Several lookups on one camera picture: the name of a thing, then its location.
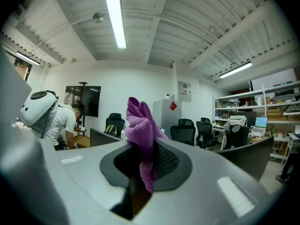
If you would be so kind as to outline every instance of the person's arm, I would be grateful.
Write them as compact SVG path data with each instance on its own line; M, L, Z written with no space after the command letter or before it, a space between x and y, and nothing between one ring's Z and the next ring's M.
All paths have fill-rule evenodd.
M76 125L76 117L73 113L73 111L67 112L67 123L66 123L66 139L67 139L67 145L70 149L74 148L74 137L73 137L73 131Z
M70 149L74 148L74 137L73 137L73 133L70 133L68 131L66 131L66 139L67 139L67 146Z

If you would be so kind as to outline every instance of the green backpack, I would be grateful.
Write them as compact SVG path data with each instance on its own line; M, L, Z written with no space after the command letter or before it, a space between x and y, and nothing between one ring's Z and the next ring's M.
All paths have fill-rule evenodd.
M118 134L117 127L115 125L108 125L105 129L105 132L108 135L116 137Z

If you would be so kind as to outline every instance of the linear led light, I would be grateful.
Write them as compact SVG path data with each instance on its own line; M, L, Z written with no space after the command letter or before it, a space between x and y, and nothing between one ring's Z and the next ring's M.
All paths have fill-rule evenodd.
M233 69L233 70L231 70L227 73L223 73L222 75L220 75L220 78L225 78L225 77L230 76L232 74L238 73L238 72L240 72L240 71L242 71L242 70L244 70L244 69L246 69L250 66L252 66L251 62L245 63L244 65L241 65L241 66L239 66L239 67L237 67L237 68L235 68L235 69Z
M41 65L40 63L34 61L33 59L27 57L26 55L20 53L20 52L16 52L17 55L19 55L20 57L24 58L25 60L29 61L29 62L32 62L33 64L36 64L36 65Z
M121 0L106 0L106 4L118 48L126 49L127 46L122 19Z

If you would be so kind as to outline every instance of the purple towel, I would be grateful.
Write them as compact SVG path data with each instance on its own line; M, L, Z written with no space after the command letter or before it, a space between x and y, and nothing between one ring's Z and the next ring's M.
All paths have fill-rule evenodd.
M139 102L134 97L128 99L126 120L129 122L129 127L125 128L125 135L129 141L140 147L142 155L142 162L140 164L141 178L147 190L152 193L155 181L153 138L168 138L156 125L147 104Z

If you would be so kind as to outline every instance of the man in white shirt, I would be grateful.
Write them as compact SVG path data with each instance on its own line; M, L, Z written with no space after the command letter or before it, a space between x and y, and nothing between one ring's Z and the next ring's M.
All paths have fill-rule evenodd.
M57 142L60 132L63 128L66 129L67 145L70 149L74 148L73 131L78 121L82 116L80 108L72 108L69 105L64 107L59 106L54 114L49 126L46 128L43 138L52 142L55 150L61 150L61 146Z

